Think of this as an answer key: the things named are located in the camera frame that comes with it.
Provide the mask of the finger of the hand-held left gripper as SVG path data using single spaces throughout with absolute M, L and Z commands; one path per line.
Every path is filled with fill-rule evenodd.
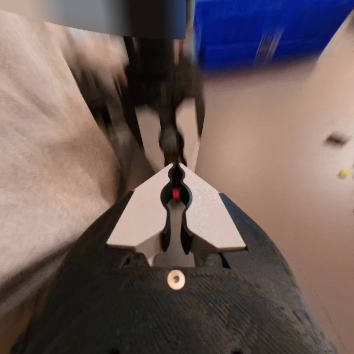
M 142 152 L 154 172 L 162 170 L 164 156 L 159 145 L 160 120 L 155 110 L 147 105 L 140 105 L 132 108 L 125 107 L 125 121 Z
M 190 170 L 198 170 L 205 155 L 205 141 L 199 137 L 195 100 L 182 102 L 176 115 L 177 127 L 184 139 L 184 157 Z

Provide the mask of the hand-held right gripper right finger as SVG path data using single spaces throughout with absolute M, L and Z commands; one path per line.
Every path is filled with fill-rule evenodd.
M 181 184 L 188 190 L 189 201 L 183 226 L 191 238 L 188 251 L 195 266 L 203 266 L 211 254 L 246 250 L 246 244 L 217 189 L 179 163 Z

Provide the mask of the small black lego piece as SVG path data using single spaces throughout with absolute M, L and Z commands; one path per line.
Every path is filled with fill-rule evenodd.
M 345 146 L 349 140 L 349 137 L 334 132 L 325 139 L 325 144 L 341 148 Z

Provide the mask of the person's grey sweater torso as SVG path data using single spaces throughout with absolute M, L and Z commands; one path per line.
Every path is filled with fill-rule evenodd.
M 118 36 L 1 10 L 1 353 L 83 232 L 117 200 L 122 158 L 89 103 L 119 104 Z

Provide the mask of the blue plastic bin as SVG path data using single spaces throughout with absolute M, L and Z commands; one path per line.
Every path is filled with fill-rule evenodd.
M 195 58 L 205 72 L 319 56 L 353 0 L 223 0 L 194 5 Z

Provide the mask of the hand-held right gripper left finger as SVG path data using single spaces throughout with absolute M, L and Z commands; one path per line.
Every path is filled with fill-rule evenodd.
M 161 193 L 170 182 L 168 165 L 132 191 L 132 195 L 107 240 L 107 246 L 143 254 L 153 266 L 157 254 L 171 240 L 171 220 Z

